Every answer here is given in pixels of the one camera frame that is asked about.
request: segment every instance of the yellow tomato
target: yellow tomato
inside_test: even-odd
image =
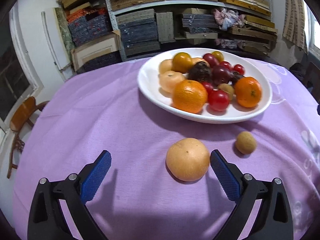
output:
[[[212,55],[219,61],[222,62],[224,61],[224,56],[220,51],[214,51],[212,52]]]
[[[188,53],[180,52],[173,57],[172,70],[187,73],[193,67],[192,58]]]

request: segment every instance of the blue gripper pad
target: blue gripper pad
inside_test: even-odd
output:
[[[210,165],[224,192],[227,194],[228,199],[237,203],[241,196],[240,184],[228,168],[228,163],[218,150],[211,152]]]
[[[108,151],[104,151],[102,156],[93,163],[94,167],[91,172],[85,178],[81,184],[80,199],[83,204],[87,201],[91,201],[94,195],[97,193],[104,177],[111,167],[111,154]]]

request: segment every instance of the table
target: table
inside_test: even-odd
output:
[[[20,159],[13,196],[17,234],[26,239],[40,178],[63,180],[108,150],[111,168],[87,207],[110,240],[213,239],[234,207],[213,170],[209,168],[196,183],[184,184],[165,167],[169,146],[192,137],[209,151],[219,149],[228,162],[256,179],[281,178],[294,219],[294,238],[300,239],[320,211],[317,103],[283,67],[248,60],[269,79],[273,99],[263,114],[237,124],[197,123],[153,105],[139,92],[136,81],[147,59],[108,66],[66,82],[38,118]],[[258,141],[250,156],[234,148],[236,136],[244,130]],[[256,201],[240,239],[249,233],[258,207]],[[70,214],[65,215],[79,238]]]

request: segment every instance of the round yellow pear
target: round yellow pear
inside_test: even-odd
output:
[[[210,153],[201,141],[185,138],[169,148],[166,163],[177,179],[195,181],[202,178],[208,171]]]

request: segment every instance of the fruit bowl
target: fruit bowl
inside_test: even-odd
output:
[[[202,111],[198,114],[188,113],[171,106],[171,94],[164,92],[159,85],[159,64],[165,59],[172,59],[179,52],[186,52],[191,57],[202,57],[204,54],[212,53],[213,51],[215,50],[185,48],[166,51],[152,57],[139,70],[138,86],[140,91],[152,103],[162,109],[196,122],[215,124],[237,123],[249,120],[263,113],[270,105],[272,99],[272,89],[267,78],[250,62],[224,51],[220,52],[224,55],[225,61],[228,61],[231,65],[241,64],[245,68],[245,76],[251,76],[260,83],[262,98],[258,105],[254,108],[245,108],[238,105],[234,100],[224,112],[215,112],[208,107],[208,104],[205,104]]]

